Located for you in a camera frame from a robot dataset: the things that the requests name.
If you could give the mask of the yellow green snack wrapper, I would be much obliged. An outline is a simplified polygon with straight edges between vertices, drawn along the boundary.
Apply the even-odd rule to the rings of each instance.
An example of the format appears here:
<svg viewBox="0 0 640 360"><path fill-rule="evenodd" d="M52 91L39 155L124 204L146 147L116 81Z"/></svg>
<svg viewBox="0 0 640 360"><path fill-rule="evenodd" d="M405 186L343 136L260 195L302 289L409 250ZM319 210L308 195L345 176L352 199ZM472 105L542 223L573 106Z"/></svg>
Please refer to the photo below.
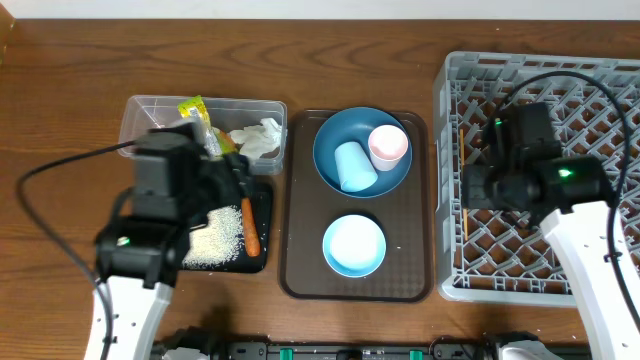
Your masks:
<svg viewBox="0 0 640 360"><path fill-rule="evenodd" d="M193 118L201 124L204 147L211 156L221 157L236 152L236 145L231 137L212 125L211 117L201 96L188 98L177 108L183 118Z"/></svg>

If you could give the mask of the white napkin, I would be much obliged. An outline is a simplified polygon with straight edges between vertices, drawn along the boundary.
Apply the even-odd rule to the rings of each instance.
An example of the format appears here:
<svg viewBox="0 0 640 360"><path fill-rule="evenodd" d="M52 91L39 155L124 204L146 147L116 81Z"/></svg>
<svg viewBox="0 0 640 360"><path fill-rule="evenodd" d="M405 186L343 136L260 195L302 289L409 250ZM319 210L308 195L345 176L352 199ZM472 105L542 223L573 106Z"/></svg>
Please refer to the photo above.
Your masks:
<svg viewBox="0 0 640 360"><path fill-rule="evenodd" d="M282 126L274 118L263 118L259 125L233 130L229 135L241 155L257 160L280 147Z"/></svg>

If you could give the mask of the orange carrot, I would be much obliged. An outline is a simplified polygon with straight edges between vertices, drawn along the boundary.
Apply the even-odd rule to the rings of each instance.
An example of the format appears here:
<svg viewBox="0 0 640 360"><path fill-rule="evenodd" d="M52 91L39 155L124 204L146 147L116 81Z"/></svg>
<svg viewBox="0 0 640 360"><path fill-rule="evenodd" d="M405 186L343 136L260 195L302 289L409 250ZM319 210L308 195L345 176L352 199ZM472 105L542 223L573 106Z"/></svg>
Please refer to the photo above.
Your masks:
<svg viewBox="0 0 640 360"><path fill-rule="evenodd" d="M251 201L248 197L242 199L241 211L246 253L249 257L258 257L261 253L261 245L253 217Z"/></svg>

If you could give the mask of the wooden chopstick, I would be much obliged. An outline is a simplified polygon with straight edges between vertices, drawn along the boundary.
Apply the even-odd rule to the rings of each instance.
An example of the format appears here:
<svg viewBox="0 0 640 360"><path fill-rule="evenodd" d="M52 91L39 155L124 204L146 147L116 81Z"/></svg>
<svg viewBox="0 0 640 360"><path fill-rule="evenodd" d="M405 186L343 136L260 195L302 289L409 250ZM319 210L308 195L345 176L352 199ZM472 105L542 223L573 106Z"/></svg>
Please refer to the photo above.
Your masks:
<svg viewBox="0 0 640 360"><path fill-rule="evenodd" d="M466 190L464 188L464 166L465 166L465 160L466 160L466 156L465 156L465 140L464 140L464 130L461 128L459 130L459 143L460 143L460 173L461 173L461 204L462 204L462 228L463 228L463 235L464 235L464 242L467 242L469 239L469 235L468 235L468 209L467 209L467 205L465 203L465 194L466 194Z"/></svg>

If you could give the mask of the grey dishwasher rack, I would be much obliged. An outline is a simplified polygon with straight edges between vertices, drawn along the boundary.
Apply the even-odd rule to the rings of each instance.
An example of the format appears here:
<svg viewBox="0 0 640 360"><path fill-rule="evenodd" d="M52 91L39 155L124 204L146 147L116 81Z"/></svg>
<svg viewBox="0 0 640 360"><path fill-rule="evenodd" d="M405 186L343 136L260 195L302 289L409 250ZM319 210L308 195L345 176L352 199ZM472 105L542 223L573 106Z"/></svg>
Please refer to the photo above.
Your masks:
<svg viewBox="0 0 640 360"><path fill-rule="evenodd" d="M619 207L625 242L639 259L639 63L607 59L486 52L450 53L434 82L438 153L436 263L438 291L448 300L572 307L559 260L526 212L503 214L461 205L461 169L485 159L481 130L510 90L536 75L573 71L606 86L626 113L631 156Z"/></svg>

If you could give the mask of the light blue cup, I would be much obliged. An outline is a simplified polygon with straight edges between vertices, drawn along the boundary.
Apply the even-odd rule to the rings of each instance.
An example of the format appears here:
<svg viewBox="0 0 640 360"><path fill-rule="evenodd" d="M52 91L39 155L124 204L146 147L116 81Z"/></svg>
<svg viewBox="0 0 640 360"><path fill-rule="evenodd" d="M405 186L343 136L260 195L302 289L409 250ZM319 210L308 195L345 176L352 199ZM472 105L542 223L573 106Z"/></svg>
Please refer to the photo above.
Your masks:
<svg viewBox="0 0 640 360"><path fill-rule="evenodd" d="M334 151L340 189L355 193L371 187L378 174L362 146L355 141L339 145Z"/></svg>

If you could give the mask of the pink cup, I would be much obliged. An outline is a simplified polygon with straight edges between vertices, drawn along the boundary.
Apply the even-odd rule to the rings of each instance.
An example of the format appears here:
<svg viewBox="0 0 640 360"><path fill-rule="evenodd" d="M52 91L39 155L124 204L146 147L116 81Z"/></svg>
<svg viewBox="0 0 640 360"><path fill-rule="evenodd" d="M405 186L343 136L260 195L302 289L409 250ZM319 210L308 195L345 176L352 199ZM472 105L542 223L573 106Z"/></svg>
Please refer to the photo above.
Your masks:
<svg viewBox="0 0 640 360"><path fill-rule="evenodd" d="M407 153L409 139L400 127L382 125L370 133L368 148L373 166L379 171L390 171Z"/></svg>

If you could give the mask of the light blue rice bowl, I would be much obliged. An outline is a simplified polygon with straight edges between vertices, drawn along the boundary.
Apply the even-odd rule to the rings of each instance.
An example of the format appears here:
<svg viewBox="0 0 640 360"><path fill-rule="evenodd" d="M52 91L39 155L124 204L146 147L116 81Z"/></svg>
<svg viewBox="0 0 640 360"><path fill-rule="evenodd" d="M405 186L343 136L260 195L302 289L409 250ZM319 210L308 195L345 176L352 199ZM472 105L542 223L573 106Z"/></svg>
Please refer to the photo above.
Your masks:
<svg viewBox="0 0 640 360"><path fill-rule="evenodd" d="M374 273L386 256L382 228L363 215L345 215L334 220L322 239L327 265L347 278L364 278Z"/></svg>

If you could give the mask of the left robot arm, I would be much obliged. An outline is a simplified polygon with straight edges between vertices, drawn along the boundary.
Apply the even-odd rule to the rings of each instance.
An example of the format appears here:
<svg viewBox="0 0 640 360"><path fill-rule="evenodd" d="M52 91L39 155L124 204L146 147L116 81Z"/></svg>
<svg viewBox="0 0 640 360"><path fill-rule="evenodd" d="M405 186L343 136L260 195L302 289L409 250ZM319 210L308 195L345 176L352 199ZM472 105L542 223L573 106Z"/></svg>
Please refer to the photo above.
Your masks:
<svg viewBox="0 0 640 360"><path fill-rule="evenodd" d="M152 130L132 144L134 185L117 197L96 237L88 359L150 357L191 230L253 190L247 158L211 156L195 125Z"/></svg>

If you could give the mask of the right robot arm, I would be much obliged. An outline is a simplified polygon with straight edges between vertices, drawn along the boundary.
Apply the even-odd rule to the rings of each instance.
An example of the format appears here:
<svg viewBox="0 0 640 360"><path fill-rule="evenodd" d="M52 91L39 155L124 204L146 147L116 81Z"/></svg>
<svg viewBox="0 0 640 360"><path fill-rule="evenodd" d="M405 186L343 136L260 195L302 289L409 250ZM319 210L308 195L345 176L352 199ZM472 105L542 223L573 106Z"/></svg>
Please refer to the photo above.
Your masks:
<svg viewBox="0 0 640 360"><path fill-rule="evenodd" d="M462 170L463 206L529 213L568 278L592 357L638 358L639 330L621 290L637 304L639 276L601 161L563 155L544 103L498 111L482 142L486 160Z"/></svg>

